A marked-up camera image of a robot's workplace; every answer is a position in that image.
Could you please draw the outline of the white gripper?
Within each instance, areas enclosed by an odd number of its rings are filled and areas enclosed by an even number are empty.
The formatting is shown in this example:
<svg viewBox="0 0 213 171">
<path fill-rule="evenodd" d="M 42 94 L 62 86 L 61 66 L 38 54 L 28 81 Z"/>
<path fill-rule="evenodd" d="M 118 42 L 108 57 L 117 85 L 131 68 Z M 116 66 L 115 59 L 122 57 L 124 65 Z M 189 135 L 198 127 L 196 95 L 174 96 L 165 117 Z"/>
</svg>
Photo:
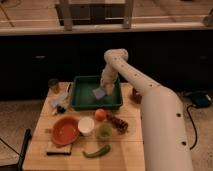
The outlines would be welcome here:
<svg viewBox="0 0 213 171">
<path fill-rule="evenodd" d="M 112 67 L 106 66 L 101 74 L 100 85 L 105 87 L 107 90 L 107 95 L 111 95 L 114 90 L 114 83 L 118 78 L 118 72 L 114 70 Z"/>
</svg>

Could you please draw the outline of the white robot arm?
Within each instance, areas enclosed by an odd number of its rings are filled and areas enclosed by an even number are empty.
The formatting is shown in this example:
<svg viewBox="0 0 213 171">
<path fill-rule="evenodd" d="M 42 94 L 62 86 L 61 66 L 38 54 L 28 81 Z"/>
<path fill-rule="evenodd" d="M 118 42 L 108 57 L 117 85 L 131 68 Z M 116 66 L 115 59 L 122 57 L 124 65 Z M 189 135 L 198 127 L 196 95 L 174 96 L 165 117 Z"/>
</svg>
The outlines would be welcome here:
<svg viewBox="0 0 213 171">
<path fill-rule="evenodd" d="M 125 78 L 142 96 L 142 137 L 146 171 L 193 171 L 183 116 L 177 94 L 127 63 L 126 49 L 110 49 L 101 85 Z"/>
</svg>

